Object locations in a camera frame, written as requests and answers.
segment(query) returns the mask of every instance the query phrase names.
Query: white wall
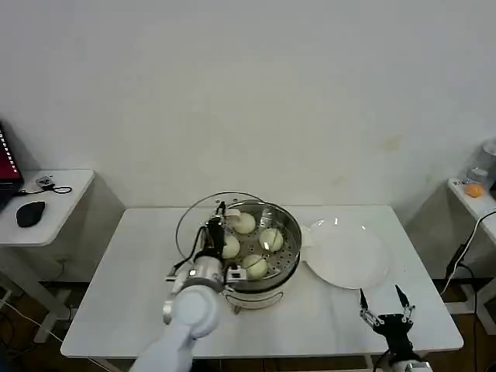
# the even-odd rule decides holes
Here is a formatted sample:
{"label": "white wall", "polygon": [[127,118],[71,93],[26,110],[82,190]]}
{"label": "white wall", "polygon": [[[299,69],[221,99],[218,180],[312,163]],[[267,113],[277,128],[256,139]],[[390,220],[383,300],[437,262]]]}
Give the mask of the white wall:
{"label": "white wall", "polygon": [[0,113],[125,205],[241,189],[408,221],[496,135],[496,2],[7,0]]}

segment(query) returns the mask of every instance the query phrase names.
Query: orange object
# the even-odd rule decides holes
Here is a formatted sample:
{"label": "orange object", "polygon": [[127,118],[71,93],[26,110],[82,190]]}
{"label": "orange object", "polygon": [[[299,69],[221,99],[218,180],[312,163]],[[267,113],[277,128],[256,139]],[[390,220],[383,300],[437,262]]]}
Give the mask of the orange object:
{"label": "orange object", "polygon": [[472,198],[478,198],[484,193],[484,188],[479,184],[468,184],[465,186],[465,194]]}

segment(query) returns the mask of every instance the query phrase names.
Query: wooden floor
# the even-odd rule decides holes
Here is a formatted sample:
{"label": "wooden floor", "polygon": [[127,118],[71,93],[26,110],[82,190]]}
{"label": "wooden floor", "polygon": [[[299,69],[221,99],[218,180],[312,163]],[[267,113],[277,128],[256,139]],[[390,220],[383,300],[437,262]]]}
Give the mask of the wooden floor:
{"label": "wooden floor", "polygon": [[[77,307],[84,295],[84,289],[72,288],[73,293],[69,304]],[[445,301],[462,301],[463,293],[453,286],[446,293]],[[29,296],[13,298],[12,303],[24,314],[42,321],[45,310]],[[67,359],[60,354],[60,343],[54,338],[45,344],[33,344],[33,336],[37,327],[18,316],[14,311],[4,307],[2,309],[8,318],[0,315],[0,360],[9,362],[9,372],[100,372],[88,360]],[[456,315],[453,317],[465,341],[463,349],[448,353],[431,353],[426,359],[431,363],[435,372],[474,372],[474,334],[472,315]],[[68,324],[60,324],[55,333],[64,337]],[[477,372],[484,371],[486,366],[496,360],[496,336],[488,336],[481,324],[477,323]],[[129,361],[122,361],[120,367],[124,370],[130,365]],[[196,366],[195,370],[222,371],[222,372],[250,372],[250,371],[277,371],[277,370],[342,370],[365,368],[361,357],[338,358],[294,358],[294,359],[265,359],[265,360],[206,360]]]}

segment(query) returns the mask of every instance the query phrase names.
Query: laptop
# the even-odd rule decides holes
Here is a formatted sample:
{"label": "laptop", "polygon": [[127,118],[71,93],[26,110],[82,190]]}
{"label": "laptop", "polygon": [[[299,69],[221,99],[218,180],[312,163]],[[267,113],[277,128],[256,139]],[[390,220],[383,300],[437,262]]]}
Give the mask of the laptop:
{"label": "laptop", "polygon": [[24,180],[18,169],[9,142],[0,123],[0,211],[22,187]]}

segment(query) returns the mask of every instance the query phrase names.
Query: white plate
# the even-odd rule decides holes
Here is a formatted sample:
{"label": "white plate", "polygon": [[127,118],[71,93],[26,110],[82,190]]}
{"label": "white plate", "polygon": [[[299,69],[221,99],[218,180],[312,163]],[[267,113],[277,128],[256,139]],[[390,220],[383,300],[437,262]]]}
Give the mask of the white plate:
{"label": "white plate", "polygon": [[323,280],[341,288],[368,288],[384,279],[389,252],[371,229],[343,219],[327,219],[309,229],[312,244],[302,259]]}

